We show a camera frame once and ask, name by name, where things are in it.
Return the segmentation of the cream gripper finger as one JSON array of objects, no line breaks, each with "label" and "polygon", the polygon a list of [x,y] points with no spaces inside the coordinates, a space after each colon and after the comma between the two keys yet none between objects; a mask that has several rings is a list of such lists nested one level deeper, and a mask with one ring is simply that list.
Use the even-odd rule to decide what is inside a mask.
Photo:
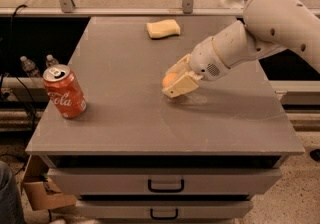
[{"label": "cream gripper finger", "polygon": [[177,77],[167,87],[163,88],[162,92],[170,98],[185,95],[196,90],[202,78],[202,75],[198,75],[193,71],[177,74]]},{"label": "cream gripper finger", "polygon": [[190,54],[186,54],[176,64],[174,64],[172,67],[170,67],[167,70],[167,74],[169,74],[169,73],[177,73],[177,74],[189,73],[191,71],[191,67],[189,65],[189,62],[190,62]]}]

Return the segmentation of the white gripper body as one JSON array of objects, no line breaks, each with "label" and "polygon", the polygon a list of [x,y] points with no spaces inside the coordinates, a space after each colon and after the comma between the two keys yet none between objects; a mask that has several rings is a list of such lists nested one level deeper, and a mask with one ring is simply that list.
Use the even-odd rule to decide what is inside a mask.
[{"label": "white gripper body", "polygon": [[227,67],[215,49],[212,37],[200,42],[191,52],[189,65],[204,80],[215,81],[225,76],[230,68]]}]

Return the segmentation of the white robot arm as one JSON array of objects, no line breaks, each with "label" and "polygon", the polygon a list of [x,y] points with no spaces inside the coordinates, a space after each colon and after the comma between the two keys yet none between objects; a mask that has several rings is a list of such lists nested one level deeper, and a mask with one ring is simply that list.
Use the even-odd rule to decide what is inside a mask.
[{"label": "white robot arm", "polygon": [[289,49],[320,72],[320,19],[299,0],[247,0],[243,19],[196,45],[166,72],[162,92],[175,98],[241,63]]}]

